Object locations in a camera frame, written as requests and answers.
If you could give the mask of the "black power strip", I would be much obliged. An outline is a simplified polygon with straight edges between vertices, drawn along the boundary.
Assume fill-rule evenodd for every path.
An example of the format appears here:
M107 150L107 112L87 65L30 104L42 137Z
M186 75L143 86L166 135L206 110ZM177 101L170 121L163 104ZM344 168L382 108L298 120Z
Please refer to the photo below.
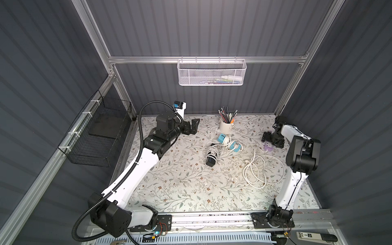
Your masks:
M218 157L219 157L219 150L217 148L217 144L211 144L211 146L207 150L206 165L210 167L214 167Z

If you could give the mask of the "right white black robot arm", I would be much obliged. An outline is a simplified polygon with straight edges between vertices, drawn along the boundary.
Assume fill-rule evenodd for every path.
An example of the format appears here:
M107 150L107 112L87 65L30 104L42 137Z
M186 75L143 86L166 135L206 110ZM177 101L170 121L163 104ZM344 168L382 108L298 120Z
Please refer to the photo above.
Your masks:
M270 142L277 148L283 148L286 141L290 144L285 161L288 167L285 181L266 214L268 224L279 228L289 224L300 188L318 167L321 142L305 135L283 116L276 117L273 128L274 132L264 132L263 142Z

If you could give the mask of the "purple power strip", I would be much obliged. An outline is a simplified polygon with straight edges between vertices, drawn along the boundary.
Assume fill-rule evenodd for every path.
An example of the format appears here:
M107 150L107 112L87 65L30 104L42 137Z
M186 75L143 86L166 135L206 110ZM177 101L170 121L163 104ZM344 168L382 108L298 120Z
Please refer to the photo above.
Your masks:
M263 151L264 152L272 152L273 150L274 150L274 146L270 142L265 141L264 145L263 145Z

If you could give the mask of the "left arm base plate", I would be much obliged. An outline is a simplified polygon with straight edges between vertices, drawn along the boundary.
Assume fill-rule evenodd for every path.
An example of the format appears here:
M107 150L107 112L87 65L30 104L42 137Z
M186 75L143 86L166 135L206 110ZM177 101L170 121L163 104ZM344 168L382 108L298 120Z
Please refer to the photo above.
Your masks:
M156 232L156 231L168 232L171 231L172 221L173 221L172 215L159 214L157 215L156 221L154 221L152 226L150 225L130 226L129 230L131 232Z

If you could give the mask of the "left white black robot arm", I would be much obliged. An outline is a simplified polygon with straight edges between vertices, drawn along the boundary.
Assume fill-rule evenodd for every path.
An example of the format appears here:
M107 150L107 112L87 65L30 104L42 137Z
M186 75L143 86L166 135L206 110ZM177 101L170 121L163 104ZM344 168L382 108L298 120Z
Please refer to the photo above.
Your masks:
M156 117L156 127L147 138L141 138L141 149L123 173L101 194L89 200L91 221L104 234L119 237L133 227L152 230L158 222L158 212L148 205L126 210L128 201L148 171L153 168L181 135L195 135L200 119L184 121L183 115L165 112Z

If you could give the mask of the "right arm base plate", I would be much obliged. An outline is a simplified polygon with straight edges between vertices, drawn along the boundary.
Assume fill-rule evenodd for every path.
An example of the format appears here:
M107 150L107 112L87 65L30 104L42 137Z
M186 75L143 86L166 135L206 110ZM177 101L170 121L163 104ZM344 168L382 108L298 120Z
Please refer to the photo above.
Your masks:
M268 218L267 212L253 212L251 213L251 219L255 229L295 227L295 223L292 218L287 219L277 216Z

